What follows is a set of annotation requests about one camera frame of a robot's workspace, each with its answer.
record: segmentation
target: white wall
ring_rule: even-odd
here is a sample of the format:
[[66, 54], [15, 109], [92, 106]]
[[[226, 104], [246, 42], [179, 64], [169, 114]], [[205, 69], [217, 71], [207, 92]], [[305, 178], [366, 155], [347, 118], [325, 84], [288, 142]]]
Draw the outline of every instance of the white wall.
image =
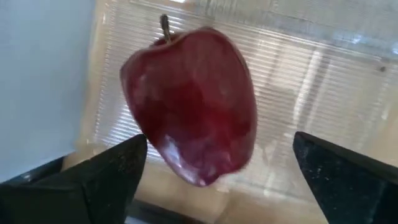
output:
[[0, 0], [0, 182], [74, 150], [95, 0]]

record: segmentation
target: apple stem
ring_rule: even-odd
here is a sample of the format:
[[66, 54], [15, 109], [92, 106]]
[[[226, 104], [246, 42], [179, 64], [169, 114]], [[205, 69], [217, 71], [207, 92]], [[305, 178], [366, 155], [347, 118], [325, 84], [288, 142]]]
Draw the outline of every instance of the apple stem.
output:
[[163, 30], [164, 39], [167, 43], [171, 43], [169, 17], [166, 14], [160, 16], [160, 26]]

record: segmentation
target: apple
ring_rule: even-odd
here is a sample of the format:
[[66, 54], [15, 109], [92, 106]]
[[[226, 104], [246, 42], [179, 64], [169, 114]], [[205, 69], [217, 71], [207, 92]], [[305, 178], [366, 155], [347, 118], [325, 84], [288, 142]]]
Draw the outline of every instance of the apple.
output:
[[171, 34], [135, 52], [121, 67], [129, 109], [172, 170], [204, 187], [250, 160], [257, 108], [248, 66], [220, 31]]

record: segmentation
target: red apple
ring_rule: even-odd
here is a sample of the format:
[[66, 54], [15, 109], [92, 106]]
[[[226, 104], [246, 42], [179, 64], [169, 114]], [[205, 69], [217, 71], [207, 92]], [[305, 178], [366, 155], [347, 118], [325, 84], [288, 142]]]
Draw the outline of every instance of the red apple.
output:
[[134, 53], [120, 71], [129, 109], [152, 145], [187, 182], [207, 186], [242, 169], [257, 109], [239, 50], [210, 27], [170, 35]]

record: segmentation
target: black plastic piece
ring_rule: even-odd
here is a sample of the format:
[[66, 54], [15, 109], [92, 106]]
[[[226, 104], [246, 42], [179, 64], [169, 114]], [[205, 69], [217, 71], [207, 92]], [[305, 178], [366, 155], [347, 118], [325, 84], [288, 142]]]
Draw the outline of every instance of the black plastic piece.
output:
[[33, 170], [31, 181], [26, 174], [7, 181], [0, 185], [0, 223], [122, 224], [146, 154], [140, 134], [64, 172], [55, 162]]
[[329, 223], [398, 223], [398, 169], [297, 132], [300, 169]]

